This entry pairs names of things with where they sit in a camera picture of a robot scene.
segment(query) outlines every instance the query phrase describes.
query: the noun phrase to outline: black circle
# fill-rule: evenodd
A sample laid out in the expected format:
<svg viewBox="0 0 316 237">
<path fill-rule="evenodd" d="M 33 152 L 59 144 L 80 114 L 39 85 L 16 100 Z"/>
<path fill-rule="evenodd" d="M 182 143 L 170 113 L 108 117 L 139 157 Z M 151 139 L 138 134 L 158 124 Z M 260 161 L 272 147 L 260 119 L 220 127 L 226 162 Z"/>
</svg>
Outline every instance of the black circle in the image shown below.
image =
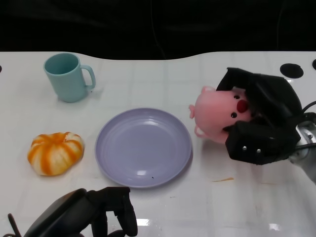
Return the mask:
<svg viewBox="0 0 316 237">
<path fill-rule="evenodd" d="M 292 63 L 283 64 L 280 67 L 280 72 L 284 76 L 288 78 L 292 78 L 292 79 L 301 78 L 304 74 L 303 69 L 301 68 L 300 65 L 292 64 Z"/>
<path fill-rule="evenodd" d="M 316 70 L 316 59 L 313 61 L 312 66 Z"/>
</svg>

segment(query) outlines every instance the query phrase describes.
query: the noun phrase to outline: plush toy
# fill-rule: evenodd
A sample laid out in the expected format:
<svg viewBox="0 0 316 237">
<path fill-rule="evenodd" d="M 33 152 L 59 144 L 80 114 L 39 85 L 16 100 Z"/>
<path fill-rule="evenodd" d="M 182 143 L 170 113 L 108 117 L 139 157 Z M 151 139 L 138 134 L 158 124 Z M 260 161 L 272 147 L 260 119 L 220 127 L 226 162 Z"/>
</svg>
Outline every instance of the plush toy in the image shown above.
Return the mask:
<svg viewBox="0 0 316 237">
<path fill-rule="evenodd" d="M 37 136 L 28 153 L 28 161 L 39 175 L 64 173 L 83 156 L 83 140 L 71 132 Z"/>
<path fill-rule="evenodd" d="M 250 121 L 251 112 L 244 91 L 216 91 L 204 86 L 196 105 L 190 105 L 190 118 L 195 118 L 195 134 L 217 143 L 225 143 L 228 132 L 225 128 L 238 120 Z"/>
</svg>

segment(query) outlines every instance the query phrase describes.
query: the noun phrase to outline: mug handle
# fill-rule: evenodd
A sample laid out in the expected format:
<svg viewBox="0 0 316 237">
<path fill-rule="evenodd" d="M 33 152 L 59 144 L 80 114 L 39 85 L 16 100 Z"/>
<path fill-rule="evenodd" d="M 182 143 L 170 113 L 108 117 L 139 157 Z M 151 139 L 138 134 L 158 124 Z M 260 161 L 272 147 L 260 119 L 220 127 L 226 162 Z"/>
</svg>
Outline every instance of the mug handle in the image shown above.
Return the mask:
<svg viewBox="0 0 316 237">
<path fill-rule="evenodd" d="M 80 65 L 80 68 L 86 69 L 89 72 L 92 80 L 92 85 L 86 85 L 85 87 L 87 87 L 88 90 L 92 90 L 93 88 L 95 88 L 95 76 L 92 68 L 88 65 Z"/>
</svg>

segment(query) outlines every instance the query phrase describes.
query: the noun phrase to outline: pig snout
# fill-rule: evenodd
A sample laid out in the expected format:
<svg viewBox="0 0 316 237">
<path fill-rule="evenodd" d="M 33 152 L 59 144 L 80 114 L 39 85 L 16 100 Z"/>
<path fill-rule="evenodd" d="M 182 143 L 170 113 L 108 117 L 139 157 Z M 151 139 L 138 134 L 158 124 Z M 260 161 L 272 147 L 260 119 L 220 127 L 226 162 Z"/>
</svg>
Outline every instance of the pig snout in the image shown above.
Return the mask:
<svg viewBox="0 0 316 237">
<path fill-rule="evenodd" d="M 239 100 L 237 103 L 237 111 L 239 113 L 244 113 L 248 110 L 248 102 L 245 100 Z"/>
</svg>

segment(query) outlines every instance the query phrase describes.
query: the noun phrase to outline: plate rim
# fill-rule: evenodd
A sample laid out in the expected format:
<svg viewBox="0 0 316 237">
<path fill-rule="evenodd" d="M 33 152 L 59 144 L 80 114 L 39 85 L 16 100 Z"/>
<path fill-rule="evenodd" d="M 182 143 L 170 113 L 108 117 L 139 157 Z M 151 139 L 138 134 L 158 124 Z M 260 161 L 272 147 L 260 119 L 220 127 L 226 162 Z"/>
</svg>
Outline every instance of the plate rim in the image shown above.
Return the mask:
<svg viewBox="0 0 316 237">
<path fill-rule="evenodd" d="M 127 112 L 134 111 L 134 110 L 143 110 L 143 109 L 149 109 L 149 110 L 160 111 L 160 112 L 166 113 L 166 114 L 168 114 L 168 115 L 170 115 L 170 116 L 176 118 L 176 119 L 180 122 L 180 124 L 184 127 L 185 132 L 186 132 L 187 135 L 188 135 L 189 143 L 190 143 L 190 144 L 189 144 L 189 151 L 190 151 L 190 154 L 189 154 L 188 158 L 186 159 L 184 165 L 183 165 L 183 166 L 181 167 L 181 169 L 179 170 L 179 172 L 176 172 L 176 173 L 175 173 L 173 176 L 171 176 L 169 179 L 167 179 L 167 180 L 165 180 L 165 181 L 162 181 L 162 182 L 159 182 L 159 183 L 157 183 L 157 184 L 153 184 L 153 185 L 146 185 L 146 186 L 132 185 L 132 186 L 130 186 L 130 185 L 127 185 L 127 184 L 125 184 L 125 183 L 123 183 L 123 182 L 119 182 L 119 181 L 115 180 L 114 178 L 112 178 L 110 175 L 108 175 L 108 174 L 103 170 L 103 168 L 102 168 L 102 166 L 100 165 L 99 160 L 98 160 L 98 158 L 97 158 L 97 143 L 98 143 L 99 137 L 100 137 L 100 135 L 101 135 L 103 129 L 104 129 L 112 120 L 114 120 L 115 118 L 117 118 L 117 117 L 119 117 L 119 116 L 121 116 L 122 114 L 125 114 L 125 113 L 127 113 Z M 187 166 L 187 164 L 188 164 L 190 158 L 191 158 L 191 157 L 193 158 L 192 140 L 191 140 L 191 136 L 190 136 L 190 133 L 189 133 L 187 127 L 186 127 L 175 115 L 173 115 L 173 114 L 171 114 L 171 113 L 169 113 L 169 112 L 167 112 L 167 111 L 161 110 L 161 109 L 155 109 L 155 108 L 150 108 L 150 107 L 140 107 L 140 108 L 135 108 L 135 109 L 130 109 L 130 110 L 123 111 L 122 113 L 119 113 L 118 115 L 116 115 L 116 116 L 114 116 L 113 118 L 111 118 L 109 121 L 107 121 L 107 122 L 102 126 L 102 128 L 101 128 L 101 130 L 100 130 L 100 132 L 99 132 L 99 134 L 98 134 L 98 136 L 97 136 L 97 139 L 95 140 L 95 145 L 94 145 L 94 157 L 95 157 L 95 159 L 96 159 L 96 161 L 97 161 L 98 167 L 99 167 L 99 169 L 101 170 L 102 174 L 105 175 L 106 177 L 108 177 L 110 180 L 114 181 L 115 183 L 118 183 L 118 184 L 123 185 L 123 186 L 126 186 L 126 187 L 137 188 L 137 189 L 152 188 L 152 187 L 157 187 L 157 186 L 160 186 L 160 185 L 162 185 L 162 184 L 165 184 L 165 183 L 169 182 L 170 180 L 174 179 L 176 176 L 178 176 L 178 175 L 182 172 L 182 170 Z"/>
</svg>

